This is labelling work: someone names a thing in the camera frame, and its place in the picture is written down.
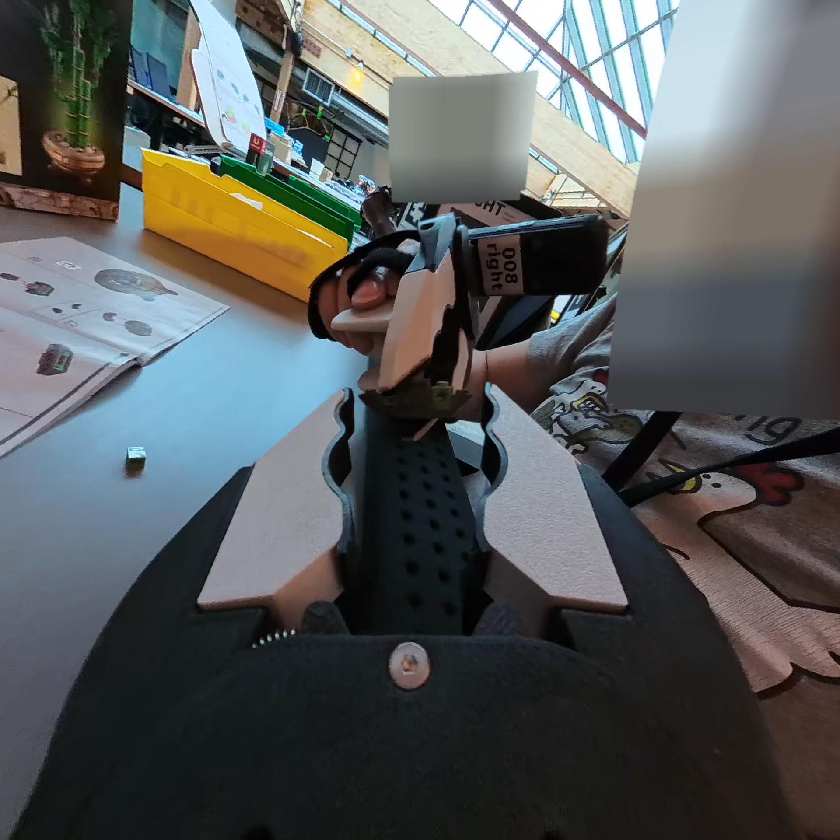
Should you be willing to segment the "person's right hand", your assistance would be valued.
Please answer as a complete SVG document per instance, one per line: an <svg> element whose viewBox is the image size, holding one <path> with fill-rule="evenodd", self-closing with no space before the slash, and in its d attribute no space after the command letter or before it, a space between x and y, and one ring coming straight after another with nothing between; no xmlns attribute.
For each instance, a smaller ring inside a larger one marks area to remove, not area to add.
<svg viewBox="0 0 840 840"><path fill-rule="evenodd" d="M332 340L364 356L370 356L375 347L375 336L372 333L339 331L332 328L332 321L346 310L367 311L394 298L401 276L391 269L374 268L350 295L348 282L355 271L356 267L353 266L345 268L323 284L317 298L318 315Z"/></svg>

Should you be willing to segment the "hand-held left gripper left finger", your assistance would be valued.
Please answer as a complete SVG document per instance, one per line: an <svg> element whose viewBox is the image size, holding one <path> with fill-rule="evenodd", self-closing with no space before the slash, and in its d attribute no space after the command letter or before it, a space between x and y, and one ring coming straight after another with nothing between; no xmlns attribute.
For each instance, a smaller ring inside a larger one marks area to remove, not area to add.
<svg viewBox="0 0 840 840"><path fill-rule="evenodd" d="M253 465L197 597L204 611L263 607L301 629L309 606L342 593L354 546L351 471L354 394L333 393Z"/></svg>

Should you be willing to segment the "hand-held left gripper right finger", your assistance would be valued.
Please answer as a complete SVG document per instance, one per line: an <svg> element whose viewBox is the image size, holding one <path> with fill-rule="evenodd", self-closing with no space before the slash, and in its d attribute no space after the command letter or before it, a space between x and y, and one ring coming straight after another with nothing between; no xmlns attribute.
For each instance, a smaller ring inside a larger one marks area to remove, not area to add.
<svg viewBox="0 0 840 840"><path fill-rule="evenodd" d="M627 594L575 457L497 385L485 387L482 427L484 591L513 608L528 636L544 636L561 608L624 613Z"/></svg>

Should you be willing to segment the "white instruction board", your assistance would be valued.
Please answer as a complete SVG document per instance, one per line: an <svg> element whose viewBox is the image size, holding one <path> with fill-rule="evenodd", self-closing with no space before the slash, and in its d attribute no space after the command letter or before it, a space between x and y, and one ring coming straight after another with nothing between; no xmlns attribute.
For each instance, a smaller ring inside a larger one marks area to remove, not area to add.
<svg viewBox="0 0 840 840"><path fill-rule="evenodd" d="M191 66L207 131L222 148L246 155L251 136L266 140L256 79L235 27L208 1L191 1L199 46Z"/></svg>

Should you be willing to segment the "green plastic bin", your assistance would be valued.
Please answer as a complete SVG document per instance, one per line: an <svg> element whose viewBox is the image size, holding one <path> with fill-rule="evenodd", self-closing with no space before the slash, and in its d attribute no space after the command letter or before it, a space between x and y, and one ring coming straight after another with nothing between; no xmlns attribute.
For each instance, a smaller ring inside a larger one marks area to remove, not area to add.
<svg viewBox="0 0 840 840"><path fill-rule="evenodd" d="M252 164L227 155L212 157L210 167L214 174L234 178L272 201L343 237L348 246L352 246L354 235L361 229L359 211L295 176L290 176L284 181L274 175L261 175Z"/></svg>

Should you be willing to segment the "open instruction booklet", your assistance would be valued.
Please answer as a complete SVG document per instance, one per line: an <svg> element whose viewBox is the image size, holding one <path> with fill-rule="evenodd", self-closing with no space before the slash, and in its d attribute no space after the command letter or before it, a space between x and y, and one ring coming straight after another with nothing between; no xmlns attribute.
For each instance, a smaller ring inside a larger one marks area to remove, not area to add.
<svg viewBox="0 0 840 840"><path fill-rule="evenodd" d="M1 456L228 306L68 237L1 245Z"/></svg>

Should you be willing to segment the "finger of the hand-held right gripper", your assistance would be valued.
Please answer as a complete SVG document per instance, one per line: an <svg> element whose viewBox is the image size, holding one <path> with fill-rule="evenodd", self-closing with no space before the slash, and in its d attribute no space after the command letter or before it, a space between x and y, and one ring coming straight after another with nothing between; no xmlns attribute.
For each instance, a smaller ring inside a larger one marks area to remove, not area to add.
<svg viewBox="0 0 840 840"><path fill-rule="evenodd" d="M487 360L475 348L467 309L444 308L429 352L410 374L410 438L480 420Z"/></svg>
<svg viewBox="0 0 840 840"><path fill-rule="evenodd" d="M401 279L385 333L376 389L389 392L410 380L429 352L441 311L455 308L456 282L452 255L435 269L407 272Z"/></svg>

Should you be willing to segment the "person's right forearm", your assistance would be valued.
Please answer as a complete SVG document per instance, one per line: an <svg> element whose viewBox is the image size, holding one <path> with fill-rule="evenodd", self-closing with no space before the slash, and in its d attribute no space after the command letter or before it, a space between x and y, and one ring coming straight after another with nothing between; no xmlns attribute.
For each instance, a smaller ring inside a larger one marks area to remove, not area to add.
<svg viewBox="0 0 840 840"><path fill-rule="evenodd" d="M596 371L608 375L617 297L529 339L472 355L469 400L458 417L481 418L486 384L498 386L527 414L545 404L557 406L561 394L589 384Z"/></svg>

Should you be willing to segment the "chicken print shirt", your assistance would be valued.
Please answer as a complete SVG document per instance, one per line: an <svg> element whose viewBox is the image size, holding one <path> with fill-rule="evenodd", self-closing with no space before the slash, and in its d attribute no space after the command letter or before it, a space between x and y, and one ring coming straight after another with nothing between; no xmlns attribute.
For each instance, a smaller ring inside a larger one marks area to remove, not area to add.
<svg viewBox="0 0 840 840"><path fill-rule="evenodd" d="M606 400L605 363L549 374L534 415L604 469L650 413ZM631 484L719 466L838 423L683 415ZM838 838L838 453L706 470L633 510L707 598L770 730L785 795L809 838Z"/></svg>

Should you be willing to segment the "black bamboo brick set box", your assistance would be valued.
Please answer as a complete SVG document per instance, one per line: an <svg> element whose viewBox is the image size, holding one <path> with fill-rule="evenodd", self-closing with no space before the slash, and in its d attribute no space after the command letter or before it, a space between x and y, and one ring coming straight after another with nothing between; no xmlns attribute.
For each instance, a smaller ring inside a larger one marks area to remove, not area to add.
<svg viewBox="0 0 840 840"><path fill-rule="evenodd" d="M115 222L131 1L1 2L1 202Z"/></svg>

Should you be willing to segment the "dark toy brick assembly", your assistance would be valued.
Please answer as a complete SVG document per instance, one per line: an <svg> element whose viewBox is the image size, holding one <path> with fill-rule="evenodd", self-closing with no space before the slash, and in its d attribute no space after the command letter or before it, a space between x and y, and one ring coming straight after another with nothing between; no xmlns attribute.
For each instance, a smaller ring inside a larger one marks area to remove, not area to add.
<svg viewBox="0 0 840 840"><path fill-rule="evenodd" d="M470 399L447 382L404 382L389 392L364 391L362 402L371 410L400 421L451 421Z"/></svg>

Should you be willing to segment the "yellow plastic bin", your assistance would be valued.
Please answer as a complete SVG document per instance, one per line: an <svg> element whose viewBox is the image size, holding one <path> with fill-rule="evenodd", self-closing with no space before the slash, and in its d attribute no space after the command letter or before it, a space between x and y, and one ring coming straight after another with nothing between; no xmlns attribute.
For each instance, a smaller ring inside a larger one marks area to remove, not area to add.
<svg viewBox="0 0 840 840"><path fill-rule="evenodd" d="M300 300L347 240L208 164L142 149L143 224Z"/></svg>

